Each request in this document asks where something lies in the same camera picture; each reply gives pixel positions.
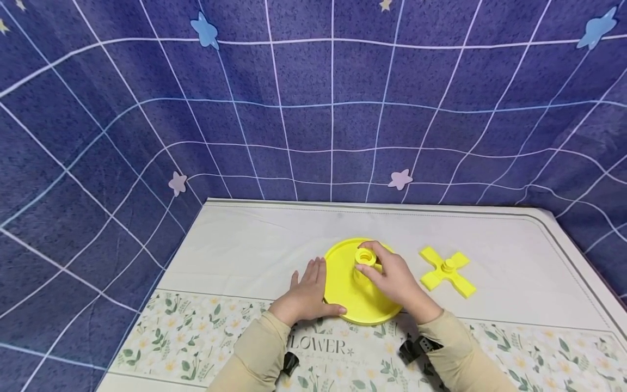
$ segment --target yellow circular tray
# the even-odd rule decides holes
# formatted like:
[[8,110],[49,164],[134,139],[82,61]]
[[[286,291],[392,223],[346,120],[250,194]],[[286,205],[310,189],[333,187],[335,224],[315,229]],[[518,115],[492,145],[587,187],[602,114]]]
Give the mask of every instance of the yellow circular tray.
[[[393,318],[402,308],[390,301],[355,268],[357,257],[359,263],[368,264],[381,271],[381,265],[374,264],[376,256],[372,252],[357,248],[362,242],[369,240],[350,238],[338,242],[325,255],[327,259],[325,301],[344,306],[347,313],[341,317],[362,326],[382,324]],[[393,252],[387,245],[382,245]]]

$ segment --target yellow four-arm connector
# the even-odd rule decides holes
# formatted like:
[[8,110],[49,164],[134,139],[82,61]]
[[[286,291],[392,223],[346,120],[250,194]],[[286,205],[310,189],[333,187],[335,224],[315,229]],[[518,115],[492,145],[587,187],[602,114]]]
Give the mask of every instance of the yellow four-arm connector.
[[462,253],[457,252],[451,258],[443,260],[433,248],[427,246],[420,252],[420,255],[427,263],[435,267],[435,270],[420,278],[420,282],[429,291],[435,289],[443,279],[449,280],[464,298],[468,298],[477,290],[457,272],[458,269],[470,263],[470,260]]

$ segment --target fabric wall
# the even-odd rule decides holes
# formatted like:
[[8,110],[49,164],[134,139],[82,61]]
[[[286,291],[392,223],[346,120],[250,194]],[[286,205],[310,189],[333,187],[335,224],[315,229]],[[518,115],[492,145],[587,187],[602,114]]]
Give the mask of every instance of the fabric wall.
[[94,390],[208,196],[541,207],[625,299],[618,1],[1,0],[0,390]]

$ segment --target left hand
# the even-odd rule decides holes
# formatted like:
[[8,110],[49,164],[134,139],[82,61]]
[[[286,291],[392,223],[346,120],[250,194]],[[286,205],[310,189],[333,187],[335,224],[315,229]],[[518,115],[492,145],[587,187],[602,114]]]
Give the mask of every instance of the left hand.
[[298,271],[294,271],[290,290],[274,301],[268,311],[289,327],[300,320],[346,314],[343,306],[322,302],[326,281],[327,261],[320,257],[309,260],[300,283]]

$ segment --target blue star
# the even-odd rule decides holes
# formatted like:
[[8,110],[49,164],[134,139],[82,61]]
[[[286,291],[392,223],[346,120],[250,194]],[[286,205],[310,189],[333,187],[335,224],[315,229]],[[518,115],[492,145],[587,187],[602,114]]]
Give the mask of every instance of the blue star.
[[608,13],[600,18],[593,18],[586,23],[586,34],[579,40],[577,49],[583,48],[587,45],[589,50],[592,50],[601,41],[604,34],[607,34],[610,30],[616,26],[618,21],[614,19],[614,14],[618,9],[617,6],[610,9]]
[[216,50],[220,50],[220,47],[218,46],[218,41],[216,41],[216,37],[218,36],[218,29],[216,29],[213,24],[207,22],[207,19],[204,17],[202,12],[198,11],[198,20],[192,19],[190,23],[194,30],[196,30],[196,32],[198,33],[200,45],[202,45],[203,48],[211,45],[216,48]]

